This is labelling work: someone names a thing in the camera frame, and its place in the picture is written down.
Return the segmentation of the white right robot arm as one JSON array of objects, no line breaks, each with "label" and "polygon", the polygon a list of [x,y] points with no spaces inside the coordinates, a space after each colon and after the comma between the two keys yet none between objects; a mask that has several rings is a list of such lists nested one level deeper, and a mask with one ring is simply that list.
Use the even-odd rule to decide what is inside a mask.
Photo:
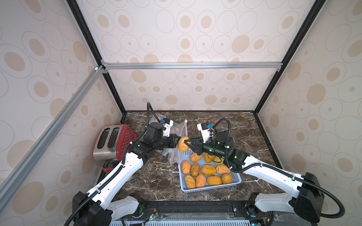
[{"label": "white right robot arm", "polygon": [[201,137],[183,137],[178,147],[191,149],[197,155],[205,153],[223,159],[230,171],[257,177],[283,190],[282,194],[275,196],[259,193],[252,198],[252,205],[261,212],[293,212],[312,223],[318,223],[321,218],[340,218],[345,214],[343,203],[321,188],[314,174],[291,173],[264,163],[236,149],[234,139],[226,131],[217,133],[215,138],[208,141]]}]

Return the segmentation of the orange potato back row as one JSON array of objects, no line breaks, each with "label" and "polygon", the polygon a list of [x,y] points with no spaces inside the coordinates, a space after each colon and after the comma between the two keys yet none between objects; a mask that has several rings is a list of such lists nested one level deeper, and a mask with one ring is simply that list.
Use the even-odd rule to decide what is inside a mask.
[{"label": "orange potato back row", "polygon": [[202,158],[203,158],[203,154],[198,155],[198,154],[196,154],[196,153],[193,153],[193,154],[190,156],[189,160],[190,160],[192,163],[196,163],[196,162],[200,161]]}]

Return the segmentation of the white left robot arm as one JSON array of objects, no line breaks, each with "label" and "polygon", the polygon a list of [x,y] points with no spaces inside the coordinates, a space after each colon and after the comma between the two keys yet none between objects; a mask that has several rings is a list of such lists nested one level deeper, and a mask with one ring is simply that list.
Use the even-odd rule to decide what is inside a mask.
[{"label": "white left robot arm", "polygon": [[139,137],[125,148],[120,163],[97,185],[87,193],[78,192],[72,201],[73,212],[65,222],[76,226],[108,226],[126,215],[134,214],[141,203],[134,196],[120,201],[113,198],[149,159],[154,150],[176,148],[180,140],[177,134],[171,134],[173,121],[164,118],[161,122],[152,122],[145,127],[143,137]]}]

